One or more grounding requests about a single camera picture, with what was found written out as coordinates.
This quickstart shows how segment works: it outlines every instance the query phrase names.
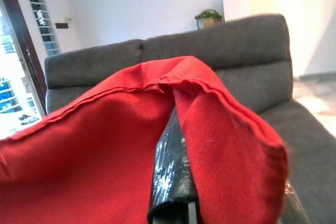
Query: tiled floor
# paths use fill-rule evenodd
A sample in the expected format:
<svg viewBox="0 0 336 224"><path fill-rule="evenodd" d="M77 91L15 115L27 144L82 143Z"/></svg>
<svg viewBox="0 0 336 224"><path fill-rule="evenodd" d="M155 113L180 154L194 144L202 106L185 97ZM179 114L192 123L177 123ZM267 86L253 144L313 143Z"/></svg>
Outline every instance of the tiled floor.
<svg viewBox="0 0 336 224"><path fill-rule="evenodd" d="M295 81L293 98L336 137L336 76Z"/></svg>

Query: wooden door frame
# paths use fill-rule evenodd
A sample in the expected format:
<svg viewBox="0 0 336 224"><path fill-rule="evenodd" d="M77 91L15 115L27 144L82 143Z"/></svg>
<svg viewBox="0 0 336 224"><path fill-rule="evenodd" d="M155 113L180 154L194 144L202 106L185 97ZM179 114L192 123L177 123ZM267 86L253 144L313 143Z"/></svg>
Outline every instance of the wooden door frame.
<svg viewBox="0 0 336 224"><path fill-rule="evenodd" d="M41 64L36 54L36 50L29 34L23 13L18 0L3 0L14 33L26 61L28 71L33 80L38 98L41 101L44 113L46 114L46 92L47 86L42 71Z"/></svg>

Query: glass door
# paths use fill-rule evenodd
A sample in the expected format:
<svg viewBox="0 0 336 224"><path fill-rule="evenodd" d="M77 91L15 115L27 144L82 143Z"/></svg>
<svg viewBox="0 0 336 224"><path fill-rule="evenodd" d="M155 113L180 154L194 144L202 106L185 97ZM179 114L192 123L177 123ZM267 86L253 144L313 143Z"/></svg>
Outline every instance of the glass door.
<svg viewBox="0 0 336 224"><path fill-rule="evenodd" d="M0 0L0 140L36 124L42 116L41 103Z"/></svg>

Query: red fabric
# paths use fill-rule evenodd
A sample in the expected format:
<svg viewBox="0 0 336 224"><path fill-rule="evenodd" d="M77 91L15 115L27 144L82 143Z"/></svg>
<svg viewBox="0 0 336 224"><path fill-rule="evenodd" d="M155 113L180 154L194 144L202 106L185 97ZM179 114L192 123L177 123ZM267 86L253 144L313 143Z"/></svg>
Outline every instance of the red fabric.
<svg viewBox="0 0 336 224"><path fill-rule="evenodd" d="M194 57L121 70L1 141L0 223L146 223L174 103L205 223L276 223L283 142Z"/></svg>

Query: gray sofa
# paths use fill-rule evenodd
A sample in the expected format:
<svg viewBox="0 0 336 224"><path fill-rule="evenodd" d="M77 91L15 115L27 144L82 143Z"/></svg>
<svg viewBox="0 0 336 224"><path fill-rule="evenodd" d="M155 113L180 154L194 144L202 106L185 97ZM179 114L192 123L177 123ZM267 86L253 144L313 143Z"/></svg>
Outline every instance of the gray sofa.
<svg viewBox="0 0 336 224"><path fill-rule="evenodd" d="M289 34L281 15L93 47L48 57L47 111L120 69L193 55L216 71L236 99L269 122L289 146L290 180L312 223L336 223L336 140L292 99Z"/></svg>

